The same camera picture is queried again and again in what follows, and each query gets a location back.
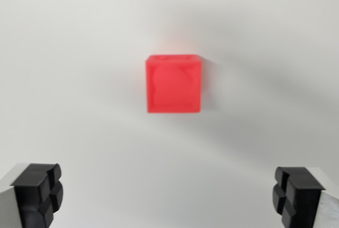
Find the black-padded silver gripper left finger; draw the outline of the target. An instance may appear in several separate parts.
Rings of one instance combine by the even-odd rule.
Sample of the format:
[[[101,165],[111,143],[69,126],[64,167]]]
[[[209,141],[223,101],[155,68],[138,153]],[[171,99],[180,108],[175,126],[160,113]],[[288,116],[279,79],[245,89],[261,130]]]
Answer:
[[[59,164],[18,163],[1,178],[1,227],[47,228],[63,201]]]

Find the black-padded silver gripper right finger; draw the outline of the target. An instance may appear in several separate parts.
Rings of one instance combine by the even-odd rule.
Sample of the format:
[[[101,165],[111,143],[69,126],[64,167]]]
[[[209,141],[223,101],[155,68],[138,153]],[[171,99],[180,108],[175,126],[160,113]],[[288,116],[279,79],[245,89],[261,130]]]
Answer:
[[[277,167],[272,191],[284,227],[338,227],[338,185],[319,168]]]

